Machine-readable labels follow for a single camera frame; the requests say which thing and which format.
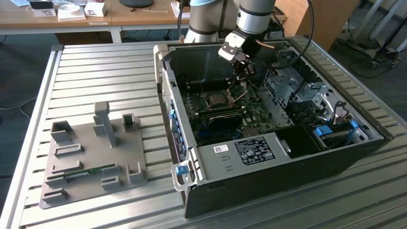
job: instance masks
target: power supply label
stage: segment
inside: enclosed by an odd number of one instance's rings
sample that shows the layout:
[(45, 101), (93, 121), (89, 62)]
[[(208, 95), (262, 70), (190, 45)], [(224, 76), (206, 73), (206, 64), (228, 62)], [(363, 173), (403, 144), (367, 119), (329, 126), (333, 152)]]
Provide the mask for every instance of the power supply label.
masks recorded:
[(262, 137), (234, 142), (234, 146), (245, 165), (274, 159), (269, 146)]

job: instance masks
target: slotted aluminum surface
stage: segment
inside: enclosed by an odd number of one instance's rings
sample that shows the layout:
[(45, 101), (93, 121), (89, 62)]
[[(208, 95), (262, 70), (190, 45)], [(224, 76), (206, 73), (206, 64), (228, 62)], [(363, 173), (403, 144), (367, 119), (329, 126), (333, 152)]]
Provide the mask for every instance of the slotted aluminum surface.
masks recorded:
[[(305, 44), (301, 37), (296, 37), (294, 41)], [(181, 196), (172, 187), (162, 117), (156, 89), (149, 84), (153, 82), (149, 64), (152, 43), (66, 46), (56, 54), (54, 74), (49, 83), (52, 90), (41, 113), (37, 141), (28, 154), (30, 158), (12, 226), (52, 229), (405, 227), (405, 122), (316, 44), (310, 45), (308, 54), (388, 129), (395, 140), (339, 176), (186, 220), (182, 218)], [(125, 66), (125, 69), (116, 68), (114, 64)], [(94, 66), (101, 65), (106, 67), (98, 71)], [(66, 119), (72, 125), (90, 122), (92, 102), (100, 99), (110, 101), (110, 118), (132, 111), (141, 117), (149, 183), (42, 210), (37, 204), (50, 124), (61, 119)]]

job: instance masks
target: barcode sticker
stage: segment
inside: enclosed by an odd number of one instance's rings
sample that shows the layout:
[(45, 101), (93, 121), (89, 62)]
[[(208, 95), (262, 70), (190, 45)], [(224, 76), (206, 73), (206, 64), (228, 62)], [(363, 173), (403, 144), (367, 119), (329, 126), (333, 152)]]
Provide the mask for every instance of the barcode sticker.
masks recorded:
[(220, 152), (228, 151), (229, 149), (228, 149), (226, 145), (221, 145), (221, 146), (213, 147), (213, 150), (214, 150), (214, 153), (220, 153)]
[(106, 25), (106, 22), (89, 22), (89, 25)]

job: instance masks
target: metal stand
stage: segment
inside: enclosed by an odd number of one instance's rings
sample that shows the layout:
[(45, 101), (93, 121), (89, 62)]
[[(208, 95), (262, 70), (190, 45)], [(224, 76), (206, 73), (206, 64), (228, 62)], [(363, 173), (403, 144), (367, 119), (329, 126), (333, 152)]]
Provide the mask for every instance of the metal stand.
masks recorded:
[[(388, 14), (385, 15), (385, 17), (383, 18), (383, 21), (380, 22), (379, 26), (376, 27), (376, 29), (373, 30), (369, 38), (375, 39), (376, 40), (376, 37), (379, 35), (379, 33), (381, 32), (384, 26), (387, 25), (388, 21), (391, 20), (392, 16), (395, 15), (395, 11), (397, 9), (397, 7), (400, 6), (401, 3), (404, 3), (405, 0), (399, 0), (393, 6), (391, 7), (389, 9), (389, 12)], [(381, 0), (376, 1), (372, 8), (369, 9), (363, 21), (361, 21), (361, 24), (360, 26), (357, 27), (356, 29), (356, 32), (353, 34), (353, 40), (356, 39), (356, 37), (359, 36), (365, 24), (368, 23), (373, 13), (376, 12), (380, 4), (381, 4)], [(407, 22), (407, 17), (403, 18), (403, 21), (401, 23), (397, 25), (397, 27), (395, 28), (395, 30), (392, 31), (392, 33), (389, 34), (388, 38), (385, 39), (384, 42), (381, 41), (377, 41), (379, 43), (379, 48), (373, 48), (373, 49), (365, 49), (363, 48), (361, 44), (355, 44), (353, 41), (349, 42), (349, 41), (344, 41), (341, 39), (337, 39), (337, 41), (343, 44), (345, 44), (349, 48), (365, 53), (367, 55), (369, 55), (372, 61), (372, 68), (376, 67), (383, 59), (384, 56), (388, 56), (388, 47), (389, 47), (389, 44), (391, 42), (393, 41), (393, 38), (396, 36), (396, 34), (399, 33), (400, 29), (403, 28), (404, 24)], [(407, 39), (404, 40), (403, 44), (399, 46), (399, 48), (396, 49), (396, 52), (400, 52), (407, 46)], [(399, 58), (399, 55), (397, 53), (395, 54), (393, 56), (393, 61), (392, 61), (392, 67), (396, 65), (396, 63), (400, 61), (400, 58)]]

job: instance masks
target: blue latch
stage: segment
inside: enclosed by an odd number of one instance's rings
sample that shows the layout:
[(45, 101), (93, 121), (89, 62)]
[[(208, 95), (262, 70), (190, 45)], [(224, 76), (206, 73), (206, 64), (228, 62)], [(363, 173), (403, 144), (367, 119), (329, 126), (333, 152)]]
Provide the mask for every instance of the blue latch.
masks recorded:
[(189, 169), (188, 166), (177, 166), (176, 167), (176, 175), (180, 176), (182, 174), (188, 174), (189, 173)]
[(351, 121), (351, 126), (353, 127), (353, 129), (359, 126), (359, 124), (356, 123), (356, 121)]
[(330, 128), (326, 125), (318, 126), (314, 129), (314, 132), (316, 132), (317, 136), (322, 136), (322, 135), (328, 135), (328, 134), (333, 133), (333, 131), (330, 130)]
[(176, 111), (174, 111), (174, 109), (170, 110), (169, 117), (170, 117), (170, 118), (174, 118), (174, 117), (176, 117)]

